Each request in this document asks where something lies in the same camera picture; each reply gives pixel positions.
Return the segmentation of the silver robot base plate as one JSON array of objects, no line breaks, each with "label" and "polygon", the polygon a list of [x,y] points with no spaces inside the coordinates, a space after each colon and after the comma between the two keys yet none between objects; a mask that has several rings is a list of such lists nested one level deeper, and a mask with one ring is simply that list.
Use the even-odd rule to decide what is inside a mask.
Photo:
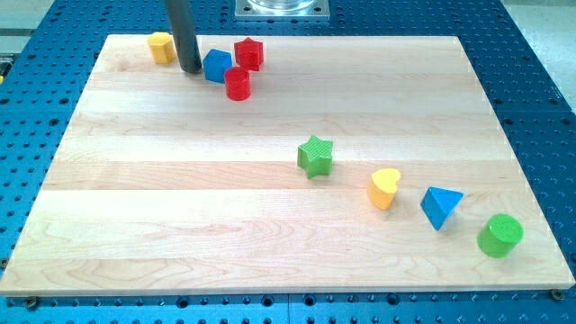
[{"label": "silver robot base plate", "polygon": [[243,21],[263,19],[325,19],[329,0],[236,0],[235,16]]}]

